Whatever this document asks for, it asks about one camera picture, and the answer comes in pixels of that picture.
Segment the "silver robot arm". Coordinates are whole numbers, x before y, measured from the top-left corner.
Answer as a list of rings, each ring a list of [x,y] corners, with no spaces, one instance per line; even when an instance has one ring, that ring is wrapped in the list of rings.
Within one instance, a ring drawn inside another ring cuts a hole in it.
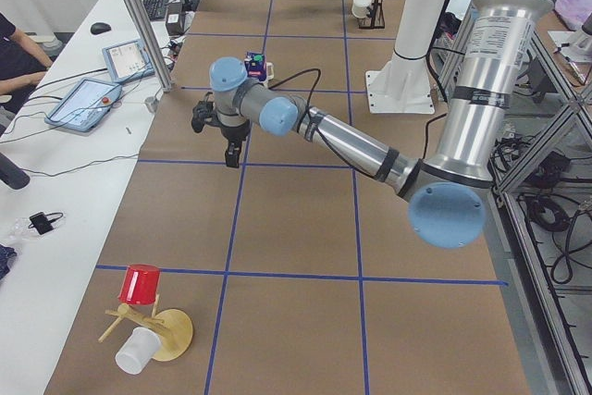
[[[363,175],[388,184],[409,205],[413,231],[441,248],[478,238],[492,184],[487,162],[537,22],[556,0],[473,0],[477,18],[436,151],[407,157],[346,123],[281,96],[251,78],[241,60],[222,57],[209,69],[219,126],[236,165],[252,125],[283,136],[290,131],[326,146]]]

